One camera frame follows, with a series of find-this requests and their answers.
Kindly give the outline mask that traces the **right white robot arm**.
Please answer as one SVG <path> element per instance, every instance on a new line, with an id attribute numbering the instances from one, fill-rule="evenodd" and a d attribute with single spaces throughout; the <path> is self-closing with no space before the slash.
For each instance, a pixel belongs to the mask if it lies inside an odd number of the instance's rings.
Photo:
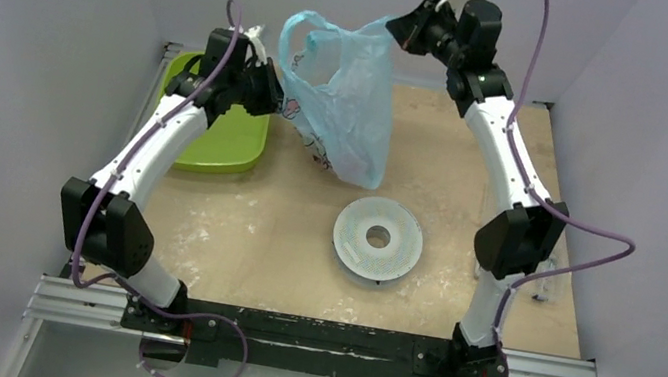
<path id="1" fill-rule="evenodd" d="M 431 55 L 445 66 L 447 93 L 478 141 L 496 203 L 495 215 L 474 235 L 479 279 L 447 349 L 447 366 L 458 377 L 497 361 L 512 285 L 549 258 L 565 228 L 553 213 L 568 212 L 533 169 L 515 118 L 513 89 L 494 60 L 501 13 L 488 0 L 468 0 L 459 13 L 441 0 L 423 0 L 386 23 L 402 50 Z"/>

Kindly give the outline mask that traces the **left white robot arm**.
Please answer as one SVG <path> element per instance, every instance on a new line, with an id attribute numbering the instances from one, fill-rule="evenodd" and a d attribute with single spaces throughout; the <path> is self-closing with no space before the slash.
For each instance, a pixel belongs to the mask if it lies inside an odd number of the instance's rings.
<path id="1" fill-rule="evenodd" d="M 71 177 L 61 189 L 71 278 L 79 288 L 81 263 L 106 269 L 148 305 L 163 333 L 186 321 L 187 287 L 153 256 L 154 237 L 143 210 L 156 184 L 180 154 L 235 106 L 250 116 L 281 110 L 284 94 L 266 54 L 261 26 L 217 28 L 205 51 L 165 84 L 150 119 L 114 158 L 87 179 Z"/>

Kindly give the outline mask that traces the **blue plastic bag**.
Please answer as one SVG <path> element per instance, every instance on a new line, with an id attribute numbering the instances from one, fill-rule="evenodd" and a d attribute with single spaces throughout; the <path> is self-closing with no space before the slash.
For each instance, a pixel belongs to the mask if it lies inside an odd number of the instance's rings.
<path id="1" fill-rule="evenodd" d="M 278 40 L 282 117 L 317 165 L 367 190 L 383 181 L 393 126 L 387 22 L 348 30 L 305 10 L 286 20 Z"/>

